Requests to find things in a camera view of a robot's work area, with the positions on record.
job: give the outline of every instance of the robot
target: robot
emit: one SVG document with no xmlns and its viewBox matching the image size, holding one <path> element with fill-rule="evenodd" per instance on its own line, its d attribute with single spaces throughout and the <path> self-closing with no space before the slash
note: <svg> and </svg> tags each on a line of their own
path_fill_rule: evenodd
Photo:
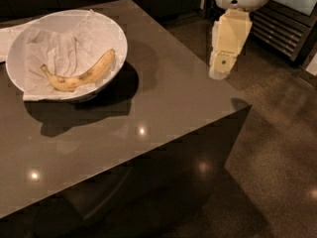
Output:
<svg viewBox="0 0 317 238">
<path fill-rule="evenodd" d="M 225 13 L 214 22 L 209 76 L 224 79 L 237 61 L 252 27 L 250 13 L 268 0 L 214 0 Z"/>
</svg>

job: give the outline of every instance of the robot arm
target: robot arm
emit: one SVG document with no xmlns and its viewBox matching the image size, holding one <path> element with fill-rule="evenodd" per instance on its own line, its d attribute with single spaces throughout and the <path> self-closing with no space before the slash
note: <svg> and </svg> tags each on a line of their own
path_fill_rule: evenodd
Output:
<svg viewBox="0 0 317 238">
<path fill-rule="evenodd" d="M 214 23 L 212 30 L 209 76 L 223 79 L 229 75 L 250 33 L 250 12 L 260 9 L 268 0 L 215 1 L 226 12 Z"/>
</svg>

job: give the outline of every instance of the napkin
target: napkin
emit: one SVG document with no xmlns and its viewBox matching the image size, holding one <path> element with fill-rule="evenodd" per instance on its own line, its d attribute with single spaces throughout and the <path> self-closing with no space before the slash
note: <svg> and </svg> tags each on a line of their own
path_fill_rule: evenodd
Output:
<svg viewBox="0 0 317 238">
<path fill-rule="evenodd" d="M 88 12 L 73 29 L 64 33 L 43 30 L 35 24 L 27 29 L 25 48 L 25 101 L 67 99 L 97 89 L 103 81 L 85 84 L 74 92 L 55 90 L 41 71 L 44 63 L 49 71 L 60 76 L 76 76 L 91 68 L 104 53 L 115 51 L 118 44 L 109 24 L 93 11 Z"/>
<path fill-rule="evenodd" d="M 34 24 L 37 20 L 30 21 L 25 24 L 10 28 L 0 29 L 0 62 L 7 59 L 9 50 L 16 38 L 30 25 Z"/>
</svg>

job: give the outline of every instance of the white bowl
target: white bowl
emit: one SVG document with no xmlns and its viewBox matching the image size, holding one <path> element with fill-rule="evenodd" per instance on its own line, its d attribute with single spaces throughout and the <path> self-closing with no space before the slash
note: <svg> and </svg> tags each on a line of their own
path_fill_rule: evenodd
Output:
<svg viewBox="0 0 317 238">
<path fill-rule="evenodd" d="M 11 81 L 21 91 L 25 92 L 26 66 L 24 61 L 25 46 L 23 45 L 23 42 L 25 38 L 27 38 L 26 31 L 34 24 L 37 24 L 37 28 L 46 31 L 65 33 L 74 28 L 78 23 L 80 23 L 83 20 L 83 18 L 87 16 L 88 13 L 89 11 L 86 10 L 68 10 L 49 14 L 35 21 L 16 38 L 16 40 L 13 42 L 9 50 L 6 61 L 6 68 Z M 117 42 L 116 47 L 118 48 L 116 51 L 116 59 L 119 60 L 115 62 L 115 66 L 113 67 L 111 73 L 108 73 L 108 75 L 106 76 L 106 78 L 104 78 L 102 84 L 99 85 L 98 88 L 90 88 L 89 90 L 82 93 L 80 96 L 68 95 L 66 97 L 59 98 L 58 100 L 71 101 L 73 99 L 89 99 L 89 96 L 94 96 L 96 92 L 103 89 L 115 77 L 115 75 L 120 71 L 123 63 L 125 62 L 128 51 L 128 44 L 124 32 L 119 27 L 119 25 L 110 18 L 96 12 L 95 15 L 97 17 L 100 17 L 100 19 L 102 19 L 103 22 L 107 24 L 107 27 L 109 28 L 111 34 L 113 35 L 113 37 L 115 37 L 115 40 Z"/>
</svg>

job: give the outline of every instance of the polished floor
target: polished floor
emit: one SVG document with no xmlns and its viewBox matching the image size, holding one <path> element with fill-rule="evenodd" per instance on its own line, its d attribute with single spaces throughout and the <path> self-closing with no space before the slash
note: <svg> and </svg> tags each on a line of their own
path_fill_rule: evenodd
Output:
<svg viewBox="0 0 317 238">
<path fill-rule="evenodd" d="M 166 28 L 209 62 L 213 23 Z M 250 37 L 225 79 L 253 104 L 208 202 L 158 238 L 317 237 L 317 92 L 288 60 Z"/>
</svg>

